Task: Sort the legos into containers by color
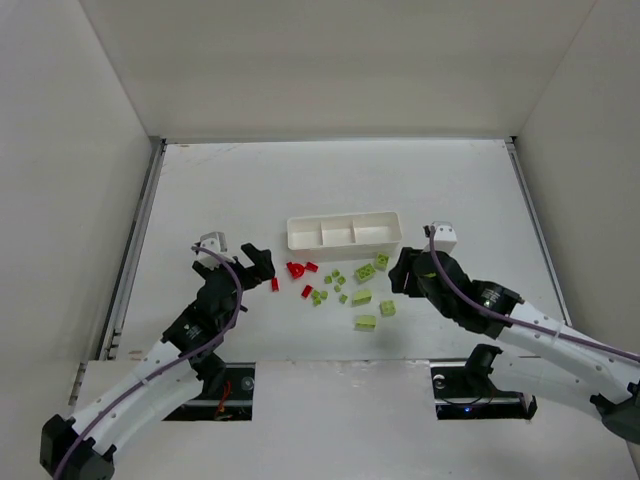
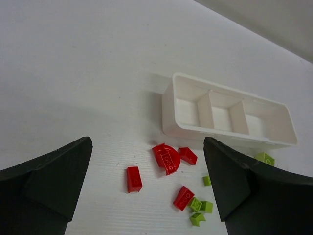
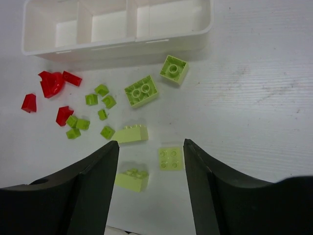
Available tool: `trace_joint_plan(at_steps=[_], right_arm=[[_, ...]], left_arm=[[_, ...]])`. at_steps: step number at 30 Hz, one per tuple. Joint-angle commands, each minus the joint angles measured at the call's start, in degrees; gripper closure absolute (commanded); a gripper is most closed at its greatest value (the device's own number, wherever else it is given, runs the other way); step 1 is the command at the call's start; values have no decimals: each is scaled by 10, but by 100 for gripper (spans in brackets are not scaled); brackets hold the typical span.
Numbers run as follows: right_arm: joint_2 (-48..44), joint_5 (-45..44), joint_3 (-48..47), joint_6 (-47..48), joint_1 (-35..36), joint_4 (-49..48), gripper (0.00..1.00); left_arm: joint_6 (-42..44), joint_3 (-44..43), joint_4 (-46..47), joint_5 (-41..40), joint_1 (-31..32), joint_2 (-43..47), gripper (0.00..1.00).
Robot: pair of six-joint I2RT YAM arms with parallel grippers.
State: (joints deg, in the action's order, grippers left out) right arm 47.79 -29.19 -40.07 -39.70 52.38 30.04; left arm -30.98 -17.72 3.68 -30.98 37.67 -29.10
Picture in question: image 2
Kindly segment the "red half-round lego plate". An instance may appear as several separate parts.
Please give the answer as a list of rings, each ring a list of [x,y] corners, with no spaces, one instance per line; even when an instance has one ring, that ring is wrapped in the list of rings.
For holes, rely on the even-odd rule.
[[[177,172],[180,156],[173,147],[162,143],[153,147],[152,151],[158,166],[165,170],[167,176]]]

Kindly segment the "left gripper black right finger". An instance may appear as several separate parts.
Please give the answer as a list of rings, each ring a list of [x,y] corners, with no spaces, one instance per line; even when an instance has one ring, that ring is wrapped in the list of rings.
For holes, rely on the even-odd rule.
[[[230,235],[310,235],[313,180],[204,139],[220,219]]]

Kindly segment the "red small slope lego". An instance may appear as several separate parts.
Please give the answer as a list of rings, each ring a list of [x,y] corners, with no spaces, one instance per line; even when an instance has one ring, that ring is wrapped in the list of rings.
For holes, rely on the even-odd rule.
[[[179,155],[182,160],[190,165],[195,165],[197,163],[198,157],[189,147],[180,147]]]

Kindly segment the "green square lego plate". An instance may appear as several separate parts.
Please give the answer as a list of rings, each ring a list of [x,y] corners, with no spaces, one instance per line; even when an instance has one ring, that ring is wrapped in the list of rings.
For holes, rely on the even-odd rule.
[[[193,197],[188,206],[193,212],[199,212],[202,202],[198,198]]]

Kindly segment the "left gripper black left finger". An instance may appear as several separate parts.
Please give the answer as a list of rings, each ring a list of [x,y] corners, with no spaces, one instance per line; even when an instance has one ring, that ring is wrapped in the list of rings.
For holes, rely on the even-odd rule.
[[[82,137],[0,172],[2,235],[63,235],[72,221],[92,153]]]

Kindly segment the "green large duplo brick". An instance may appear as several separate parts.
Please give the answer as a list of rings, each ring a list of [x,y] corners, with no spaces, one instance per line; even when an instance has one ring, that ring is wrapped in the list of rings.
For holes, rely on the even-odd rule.
[[[275,166],[275,159],[266,152],[258,153],[256,155],[255,159],[257,159],[257,160],[259,160],[265,164],[268,164],[270,166]]]

